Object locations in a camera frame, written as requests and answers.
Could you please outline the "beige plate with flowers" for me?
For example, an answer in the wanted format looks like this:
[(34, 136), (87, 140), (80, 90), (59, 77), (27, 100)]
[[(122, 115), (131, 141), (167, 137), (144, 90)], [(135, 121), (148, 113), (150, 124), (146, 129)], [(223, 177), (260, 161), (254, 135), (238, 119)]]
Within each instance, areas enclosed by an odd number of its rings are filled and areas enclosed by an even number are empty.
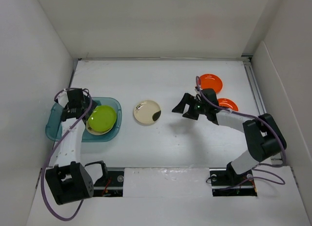
[(104, 135), (112, 130), (114, 123), (110, 121), (94, 121), (88, 120), (86, 122), (86, 130), (92, 135)]

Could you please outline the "green plate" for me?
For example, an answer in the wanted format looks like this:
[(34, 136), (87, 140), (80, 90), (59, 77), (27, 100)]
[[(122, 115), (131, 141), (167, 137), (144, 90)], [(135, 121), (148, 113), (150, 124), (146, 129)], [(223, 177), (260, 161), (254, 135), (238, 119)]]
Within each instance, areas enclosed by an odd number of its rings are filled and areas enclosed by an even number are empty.
[(108, 105), (97, 106), (88, 118), (88, 128), (94, 132), (103, 133), (109, 131), (117, 120), (117, 113)]

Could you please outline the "beige plate with black patch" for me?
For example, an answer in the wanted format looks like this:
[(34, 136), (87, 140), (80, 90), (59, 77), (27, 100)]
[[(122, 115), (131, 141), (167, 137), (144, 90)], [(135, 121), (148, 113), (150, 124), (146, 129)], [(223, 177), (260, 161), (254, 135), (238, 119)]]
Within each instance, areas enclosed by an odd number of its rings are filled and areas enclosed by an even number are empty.
[(135, 105), (133, 116), (141, 125), (152, 125), (160, 118), (161, 107), (153, 100), (143, 100)]

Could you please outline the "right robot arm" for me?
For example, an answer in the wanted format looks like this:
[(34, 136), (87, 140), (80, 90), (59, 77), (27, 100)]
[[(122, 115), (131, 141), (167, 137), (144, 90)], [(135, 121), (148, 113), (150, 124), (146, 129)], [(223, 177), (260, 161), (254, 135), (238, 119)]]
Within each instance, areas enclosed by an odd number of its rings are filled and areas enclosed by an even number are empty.
[(195, 96), (185, 93), (172, 112), (192, 120), (204, 115), (216, 125), (244, 134), (247, 150), (228, 163), (221, 175), (228, 188), (243, 184), (243, 177), (253, 168), (263, 165), (264, 160), (278, 153), (286, 154), (286, 140), (271, 114), (253, 116), (221, 107), (213, 89), (198, 90)]

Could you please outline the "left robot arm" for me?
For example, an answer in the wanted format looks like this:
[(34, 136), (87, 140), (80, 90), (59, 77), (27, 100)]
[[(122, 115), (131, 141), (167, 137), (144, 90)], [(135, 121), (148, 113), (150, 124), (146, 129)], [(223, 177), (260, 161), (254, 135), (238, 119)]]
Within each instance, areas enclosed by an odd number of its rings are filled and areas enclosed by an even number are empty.
[(89, 91), (82, 88), (68, 88), (56, 96), (61, 106), (61, 138), (55, 146), (56, 160), (52, 168), (46, 169), (45, 180), (58, 205), (91, 198), (94, 185), (104, 185), (109, 181), (106, 164), (95, 161), (100, 169), (92, 175), (80, 162), (82, 136), (87, 119), (91, 116), (97, 103)]

